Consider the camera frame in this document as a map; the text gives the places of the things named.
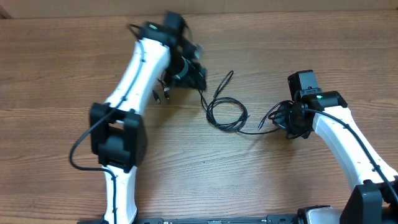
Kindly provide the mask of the black usb cable silver plug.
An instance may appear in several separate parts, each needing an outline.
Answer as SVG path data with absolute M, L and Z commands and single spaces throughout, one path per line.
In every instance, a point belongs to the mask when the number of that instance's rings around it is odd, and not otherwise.
M 157 79 L 157 81 L 160 83 L 160 85 L 162 86 L 163 90 L 164 90 L 164 97 L 166 100 L 170 99 L 170 88 L 166 85 L 166 83 L 164 82 L 163 76 L 164 76 L 165 72 L 163 72 L 160 75 L 160 78 Z

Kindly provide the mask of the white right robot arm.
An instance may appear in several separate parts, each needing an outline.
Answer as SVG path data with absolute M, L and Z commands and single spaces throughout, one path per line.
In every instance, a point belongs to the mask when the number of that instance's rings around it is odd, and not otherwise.
M 319 88 L 313 70 L 287 79 L 291 99 L 268 115 L 287 139 L 321 137 L 348 180 L 342 210 L 329 205 L 300 208 L 292 223 L 397 223 L 397 171 L 374 150 L 337 91 Z

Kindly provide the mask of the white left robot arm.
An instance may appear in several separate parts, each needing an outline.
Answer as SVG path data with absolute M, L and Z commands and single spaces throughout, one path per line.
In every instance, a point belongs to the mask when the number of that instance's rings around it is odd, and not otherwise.
M 161 24 L 129 26 L 137 35 L 134 53 L 124 75 L 104 103 L 90 109 L 91 151 L 97 155 L 106 180 L 107 206 L 100 223 L 134 223 L 136 170 L 147 149 L 143 115 L 155 84 L 167 88 L 206 90 L 201 51 L 184 36 L 185 19 L 167 12 Z

